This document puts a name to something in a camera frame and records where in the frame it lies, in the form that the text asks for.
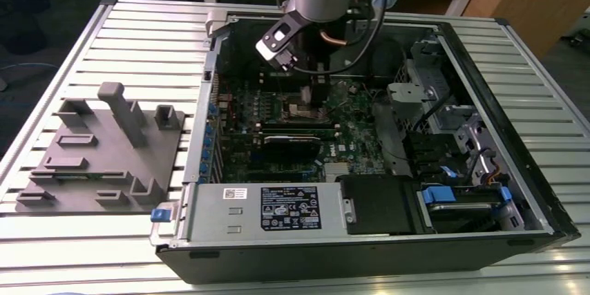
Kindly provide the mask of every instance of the power supply label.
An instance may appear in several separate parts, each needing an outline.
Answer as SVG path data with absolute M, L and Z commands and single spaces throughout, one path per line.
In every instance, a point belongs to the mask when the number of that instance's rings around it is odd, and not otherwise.
M 260 217 L 264 231 L 320 229 L 317 188 L 260 188 Z

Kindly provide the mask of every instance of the copper pipe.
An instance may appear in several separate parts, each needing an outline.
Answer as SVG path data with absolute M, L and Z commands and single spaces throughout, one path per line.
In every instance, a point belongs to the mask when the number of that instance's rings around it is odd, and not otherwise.
M 320 31 L 320 36 L 321 39 L 325 43 L 336 45 L 336 46 L 345 46 L 348 44 L 347 41 L 343 41 L 341 39 L 336 39 L 336 38 L 331 38 L 331 36 L 328 36 L 328 34 L 325 33 L 325 31 Z

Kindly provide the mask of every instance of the motherboard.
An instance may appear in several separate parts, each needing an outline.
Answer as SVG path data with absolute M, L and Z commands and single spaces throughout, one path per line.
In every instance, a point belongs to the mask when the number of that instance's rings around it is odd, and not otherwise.
M 384 173 L 371 115 L 379 91 L 332 79 L 325 101 L 312 105 L 292 79 L 273 74 L 220 80 L 223 182 L 323 182 Z

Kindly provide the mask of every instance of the aluminum table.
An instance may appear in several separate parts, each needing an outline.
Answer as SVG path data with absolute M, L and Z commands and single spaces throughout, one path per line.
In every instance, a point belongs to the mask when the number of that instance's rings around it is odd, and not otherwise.
M 116 0 L 94 12 L 0 163 L 0 294 L 584 294 L 590 289 L 590 125 L 510 26 L 494 19 L 391 15 L 447 21 L 582 232 L 560 249 L 515 256 L 476 272 L 288 283 L 187 285 L 148 242 L 149 216 L 20 216 L 16 196 L 61 121 L 64 98 L 88 98 L 121 82 L 141 109 L 195 114 L 213 9 L 269 13 L 269 6 Z M 180 196 L 192 121 L 184 123 L 168 199 Z M 172 225 L 160 227 L 171 234 Z

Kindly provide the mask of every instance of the barcode sticker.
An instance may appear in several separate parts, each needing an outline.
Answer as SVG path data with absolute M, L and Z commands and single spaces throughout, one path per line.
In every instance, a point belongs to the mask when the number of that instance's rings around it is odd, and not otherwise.
M 223 199 L 224 200 L 244 200 L 248 197 L 247 188 L 224 188 Z

